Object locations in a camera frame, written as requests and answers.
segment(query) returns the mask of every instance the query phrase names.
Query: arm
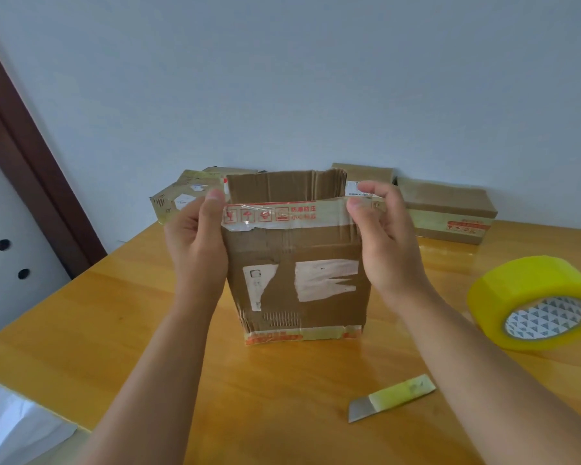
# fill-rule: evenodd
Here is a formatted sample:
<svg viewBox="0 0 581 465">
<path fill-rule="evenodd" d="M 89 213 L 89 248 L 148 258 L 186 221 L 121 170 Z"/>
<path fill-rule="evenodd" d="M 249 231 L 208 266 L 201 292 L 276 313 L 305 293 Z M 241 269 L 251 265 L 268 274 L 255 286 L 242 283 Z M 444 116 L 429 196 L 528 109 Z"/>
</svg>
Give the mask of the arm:
<svg viewBox="0 0 581 465">
<path fill-rule="evenodd" d="M 224 194 L 191 202 L 165 227 L 177 295 L 82 451 L 79 465 L 182 464 L 209 322 L 228 268 Z"/>
<path fill-rule="evenodd" d="M 436 293 L 413 222 L 392 185 L 363 181 L 387 213 L 349 199 L 366 274 L 403 320 L 445 399 L 488 464 L 581 464 L 581 417 Z"/>
</svg>

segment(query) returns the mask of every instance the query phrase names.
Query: dark wood trim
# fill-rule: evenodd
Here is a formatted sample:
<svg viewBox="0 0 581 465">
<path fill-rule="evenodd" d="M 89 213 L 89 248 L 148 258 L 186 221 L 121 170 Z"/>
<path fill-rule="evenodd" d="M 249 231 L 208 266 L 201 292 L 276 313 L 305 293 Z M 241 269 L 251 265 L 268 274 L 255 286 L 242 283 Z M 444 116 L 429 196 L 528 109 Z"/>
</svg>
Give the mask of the dark wood trim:
<svg viewBox="0 0 581 465">
<path fill-rule="evenodd" d="M 0 168 L 72 277 L 107 255 L 1 63 Z"/>
</svg>

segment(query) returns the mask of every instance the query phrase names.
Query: tape roll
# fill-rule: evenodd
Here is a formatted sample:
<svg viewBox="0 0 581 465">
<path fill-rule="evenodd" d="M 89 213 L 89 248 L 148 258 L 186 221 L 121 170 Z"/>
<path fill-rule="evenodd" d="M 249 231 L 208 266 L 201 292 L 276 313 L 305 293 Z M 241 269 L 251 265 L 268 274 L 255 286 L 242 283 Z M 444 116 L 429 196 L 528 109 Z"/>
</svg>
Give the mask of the tape roll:
<svg viewBox="0 0 581 465">
<path fill-rule="evenodd" d="M 546 350 L 581 339 L 581 273 L 567 261 L 531 256 L 488 271 L 467 305 L 495 344 Z"/>
</svg>

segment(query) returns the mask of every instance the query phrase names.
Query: corrugated cardboard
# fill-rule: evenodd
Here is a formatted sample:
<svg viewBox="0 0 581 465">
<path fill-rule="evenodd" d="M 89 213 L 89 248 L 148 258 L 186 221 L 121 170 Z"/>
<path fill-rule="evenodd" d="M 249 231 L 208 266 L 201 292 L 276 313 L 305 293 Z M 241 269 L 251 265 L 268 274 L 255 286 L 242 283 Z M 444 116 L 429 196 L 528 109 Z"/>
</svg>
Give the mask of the corrugated cardboard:
<svg viewBox="0 0 581 465">
<path fill-rule="evenodd" d="M 229 199 L 225 180 L 231 173 L 256 173 L 257 170 L 241 168 L 209 167 L 204 171 L 185 170 L 175 183 L 150 198 L 159 223 L 164 224 L 174 212 L 179 211 L 194 199 L 204 196 L 209 190 L 218 188 Z"/>
<path fill-rule="evenodd" d="M 497 216 L 486 190 L 398 178 L 417 236 L 479 245 Z"/>
<path fill-rule="evenodd" d="M 228 176 L 228 281 L 246 344 L 363 329 L 371 285 L 345 179 L 340 169 Z"/>
<path fill-rule="evenodd" d="M 394 183 L 396 172 L 394 168 L 379 168 L 376 166 L 349 165 L 347 163 L 332 163 L 332 168 L 346 171 L 345 194 L 347 196 L 369 196 L 370 194 L 357 189 L 360 181 L 382 181 Z"/>
</svg>

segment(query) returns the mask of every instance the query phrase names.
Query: wooden table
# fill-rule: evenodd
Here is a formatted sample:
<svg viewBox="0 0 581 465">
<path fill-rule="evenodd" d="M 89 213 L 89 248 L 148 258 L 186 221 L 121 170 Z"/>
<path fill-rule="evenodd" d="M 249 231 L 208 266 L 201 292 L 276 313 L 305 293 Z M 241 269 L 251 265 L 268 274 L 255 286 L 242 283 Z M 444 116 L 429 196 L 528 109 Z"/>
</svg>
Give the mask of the wooden table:
<svg viewBox="0 0 581 465">
<path fill-rule="evenodd" d="M 508 260 L 547 254 L 581 270 L 580 230 L 496 222 L 479 247 L 419 241 L 433 284 L 461 311 L 474 279 Z M 0 383 L 92 430 L 166 313 L 174 282 L 155 224 L 0 332 Z M 480 463 L 439 391 L 347 423 L 351 399 L 427 372 L 375 293 L 368 315 L 359 340 L 246 347 L 226 289 L 186 462 Z M 511 356 L 581 413 L 581 342 Z"/>
</svg>

